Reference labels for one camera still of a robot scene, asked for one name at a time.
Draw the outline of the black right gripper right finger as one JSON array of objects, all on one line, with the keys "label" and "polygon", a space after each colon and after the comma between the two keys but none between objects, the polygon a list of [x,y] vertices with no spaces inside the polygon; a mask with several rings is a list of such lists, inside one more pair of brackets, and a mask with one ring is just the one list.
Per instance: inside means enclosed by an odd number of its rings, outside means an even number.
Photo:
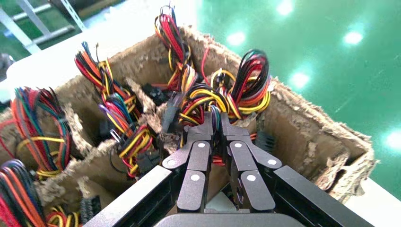
[{"label": "black right gripper right finger", "polygon": [[272,212],[276,204],[264,178],[270,179],[267,173],[282,162],[254,145],[247,129],[230,124],[227,113],[220,118],[221,148],[235,202],[250,212]]}]

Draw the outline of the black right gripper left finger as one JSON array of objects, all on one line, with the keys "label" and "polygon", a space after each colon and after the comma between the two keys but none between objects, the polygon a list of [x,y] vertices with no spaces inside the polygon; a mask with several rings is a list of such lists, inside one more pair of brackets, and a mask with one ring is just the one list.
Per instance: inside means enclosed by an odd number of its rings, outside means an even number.
[{"label": "black right gripper left finger", "polygon": [[204,123],[190,127],[183,147],[163,160],[162,166],[175,173],[179,213],[200,213],[205,209],[211,152],[213,148],[212,114],[204,114]]}]

